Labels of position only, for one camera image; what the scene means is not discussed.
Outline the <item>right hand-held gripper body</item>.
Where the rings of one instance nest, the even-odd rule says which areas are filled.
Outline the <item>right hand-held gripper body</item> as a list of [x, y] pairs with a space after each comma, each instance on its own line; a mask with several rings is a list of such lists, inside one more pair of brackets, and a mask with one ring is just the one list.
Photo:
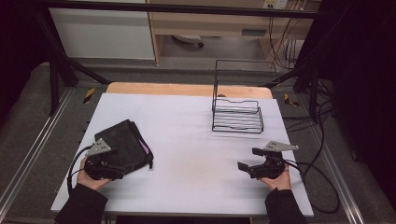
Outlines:
[[265, 147], [263, 164], [249, 166], [248, 174], [251, 178], [260, 179], [268, 177], [275, 179], [279, 177], [285, 168], [285, 160], [283, 159], [283, 151], [297, 150], [299, 147], [295, 145], [270, 141]]

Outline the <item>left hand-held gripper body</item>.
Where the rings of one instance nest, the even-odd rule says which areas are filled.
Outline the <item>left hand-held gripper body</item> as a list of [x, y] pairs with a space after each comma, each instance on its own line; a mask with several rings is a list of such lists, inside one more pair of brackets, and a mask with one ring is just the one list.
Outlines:
[[103, 161], [103, 156], [111, 150], [112, 148], [103, 138], [94, 142], [88, 149], [85, 154], [87, 160], [85, 161], [84, 171], [90, 178], [94, 180], [111, 179], [107, 162]]

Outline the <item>dark grey fluffy towel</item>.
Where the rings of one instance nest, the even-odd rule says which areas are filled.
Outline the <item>dark grey fluffy towel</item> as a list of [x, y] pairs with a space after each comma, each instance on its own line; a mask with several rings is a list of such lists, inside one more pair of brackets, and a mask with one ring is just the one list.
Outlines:
[[117, 155], [103, 156], [108, 169], [120, 167], [125, 170], [126, 175], [144, 166], [153, 168], [153, 153], [133, 121], [124, 120], [94, 137], [96, 140], [103, 138], [112, 149], [119, 151]]

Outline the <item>person's right hand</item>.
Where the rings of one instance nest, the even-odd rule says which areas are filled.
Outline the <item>person's right hand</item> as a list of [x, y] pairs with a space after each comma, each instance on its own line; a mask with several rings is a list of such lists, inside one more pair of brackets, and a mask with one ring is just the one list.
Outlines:
[[291, 189], [289, 166], [286, 166], [281, 175], [275, 179], [262, 177], [260, 179], [270, 190], [287, 190]]

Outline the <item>person's left hand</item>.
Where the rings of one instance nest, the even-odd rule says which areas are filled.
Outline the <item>person's left hand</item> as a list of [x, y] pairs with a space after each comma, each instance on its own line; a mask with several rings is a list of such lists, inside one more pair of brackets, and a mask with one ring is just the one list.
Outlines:
[[87, 158], [84, 157], [80, 162], [80, 171], [78, 172], [78, 177], [77, 177], [77, 182], [80, 185], [83, 185], [89, 189], [98, 191], [99, 189], [104, 187], [106, 184], [111, 182], [111, 179], [107, 179], [107, 178], [99, 179], [99, 180], [90, 178], [85, 171], [86, 160], [87, 160]]

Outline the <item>white table mat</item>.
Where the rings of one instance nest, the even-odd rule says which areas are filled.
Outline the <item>white table mat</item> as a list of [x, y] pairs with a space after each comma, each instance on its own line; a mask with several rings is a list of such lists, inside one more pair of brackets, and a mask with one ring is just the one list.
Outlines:
[[254, 147], [289, 141], [278, 104], [261, 99], [262, 133], [214, 132], [208, 97], [105, 93], [81, 144], [133, 121], [153, 152], [144, 167], [103, 187], [106, 212], [139, 216], [262, 217], [269, 189], [238, 169], [261, 164]]

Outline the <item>wooden table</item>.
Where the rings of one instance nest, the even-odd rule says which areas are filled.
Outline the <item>wooden table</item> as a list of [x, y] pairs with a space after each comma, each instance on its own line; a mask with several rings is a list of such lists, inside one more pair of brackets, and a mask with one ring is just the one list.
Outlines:
[[[214, 87], [212, 85], [141, 82], [113, 82], [106, 89], [106, 93], [185, 96], [211, 96], [213, 91]], [[228, 98], [273, 98], [271, 91], [263, 87], [218, 86], [217, 94], [224, 95]]]

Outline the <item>white cabinet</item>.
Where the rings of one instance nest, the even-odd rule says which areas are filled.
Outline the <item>white cabinet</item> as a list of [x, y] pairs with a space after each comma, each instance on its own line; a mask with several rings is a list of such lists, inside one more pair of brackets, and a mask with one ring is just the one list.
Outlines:
[[51, 8], [69, 57], [155, 58], [147, 12]]

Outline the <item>white power strip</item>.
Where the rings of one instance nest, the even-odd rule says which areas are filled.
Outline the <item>white power strip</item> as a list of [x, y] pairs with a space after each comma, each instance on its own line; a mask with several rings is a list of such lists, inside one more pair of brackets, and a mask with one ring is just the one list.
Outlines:
[[202, 48], [205, 45], [202, 42], [202, 38], [198, 35], [174, 35], [174, 38], [185, 43], [194, 44], [198, 48]]

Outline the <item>light wooden desk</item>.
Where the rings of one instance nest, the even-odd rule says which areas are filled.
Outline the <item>light wooden desk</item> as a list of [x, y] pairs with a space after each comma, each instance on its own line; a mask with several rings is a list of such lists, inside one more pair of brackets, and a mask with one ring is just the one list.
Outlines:
[[[264, 0], [146, 0], [149, 4], [195, 5], [211, 7], [263, 8]], [[284, 9], [317, 11], [322, 0], [288, 0]], [[150, 12], [148, 14], [155, 61], [162, 57], [167, 35], [237, 36], [259, 40], [265, 59], [271, 63], [281, 56], [288, 40], [304, 40], [311, 19], [259, 18], [251, 16]]]

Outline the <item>white socket panel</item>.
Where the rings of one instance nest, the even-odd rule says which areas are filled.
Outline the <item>white socket panel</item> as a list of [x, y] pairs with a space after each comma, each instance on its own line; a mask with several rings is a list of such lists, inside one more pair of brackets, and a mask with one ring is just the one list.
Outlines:
[[263, 8], [269, 9], [284, 9], [288, 3], [288, 0], [264, 0]]

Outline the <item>aluminium rail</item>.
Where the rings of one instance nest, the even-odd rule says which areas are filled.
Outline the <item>aluminium rail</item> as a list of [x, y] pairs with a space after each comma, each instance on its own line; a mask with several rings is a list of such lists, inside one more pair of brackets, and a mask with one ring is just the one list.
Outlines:
[[319, 126], [312, 127], [311, 131], [319, 145], [319, 149], [321, 150], [319, 155], [323, 159], [323, 162], [330, 175], [330, 179], [338, 192], [341, 205], [343, 206], [349, 223], [364, 224], [364, 218], [361, 214], [361, 211], [352, 196], [352, 193], [347, 185], [346, 180], [344, 179], [343, 174], [341, 173], [339, 166], [332, 156], [330, 148], [325, 142], [324, 132], [319, 128]]
[[54, 127], [56, 126], [59, 118], [67, 106], [70, 95], [73, 93], [74, 88], [66, 88], [59, 101], [59, 107], [55, 110], [54, 114], [49, 116], [36, 137], [33, 144], [30, 146], [27, 154], [23, 158], [18, 170], [12, 176], [5, 191], [0, 196], [0, 223], [5, 219], [7, 212], [17, 197], [25, 179], [32, 170], [39, 154], [43, 147], [46, 145]]

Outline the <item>black frame strut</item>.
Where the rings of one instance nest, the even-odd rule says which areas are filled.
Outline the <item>black frame strut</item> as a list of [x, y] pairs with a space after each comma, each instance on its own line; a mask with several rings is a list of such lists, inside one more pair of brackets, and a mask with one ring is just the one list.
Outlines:
[[91, 77], [93, 80], [101, 84], [108, 85], [110, 80], [101, 77], [89, 70], [87, 67], [78, 63], [74, 59], [66, 55], [61, 40], [56, 36], [55, 31], [50, 27], [49, 21], [46, 19], [44, 9], [34, 9], [33, 16], [38, 23], [42, 34], [49, 44], [49, 80], [50, 80], [50, 112], [52, 116], [60, 107], [60, 87], [59, 78], [61, 78], [66, 87], [76, 87], [78, 78], [74, 72], [77, 69], [79, 72]]
[[269, 83], [263, 84], [264, 88], [272, 89], [278, 84], [292, 78], [297, 77], [297, 81], [293, 86], [295, 93], [302, 93], [309, 90], [309, 103], [308, 103], [308, 114], [314, 122], [319, 121], [319, 115], [317, 114], [317, 99], [318, 99], [318, 68], [300, 66], [289, 71], [281, 77], [277, 77], [275, 80]]

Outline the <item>black frame crossbar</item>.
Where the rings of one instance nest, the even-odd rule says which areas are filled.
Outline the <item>black frame crossbar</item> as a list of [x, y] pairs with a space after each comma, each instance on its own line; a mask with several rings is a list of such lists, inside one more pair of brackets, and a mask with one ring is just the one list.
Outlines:
[[185, 14], [211, 14], [233, 15], [251, 17], [296, 18], [316, 19], [323, 17], [323, 13], [316, 11], [258, 9], [246, 7], [210, 7], [164, 4], [138, 4], [117, 2], [93, 2], [70, 0], [34, 0], [37, 7], [89, 9], [89, 10], [115, 10], [137, 12], [185, 13]]

